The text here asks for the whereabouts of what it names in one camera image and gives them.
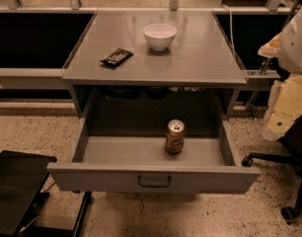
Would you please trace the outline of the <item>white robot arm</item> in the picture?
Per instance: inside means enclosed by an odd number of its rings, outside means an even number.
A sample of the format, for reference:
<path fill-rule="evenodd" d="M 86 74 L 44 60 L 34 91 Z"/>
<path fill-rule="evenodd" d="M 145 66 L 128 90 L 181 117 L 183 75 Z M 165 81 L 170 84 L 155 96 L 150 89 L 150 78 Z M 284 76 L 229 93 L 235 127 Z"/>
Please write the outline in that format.
<path fill-rule="evenodd" d="M 275 141 L 302 115 L 302 7 L 281 33 L 258 50 L 258 55 L 276 57 L 279 67 L 290 73 L 282 82 L 274 81 L 264 115 L 263 137 Z"/>

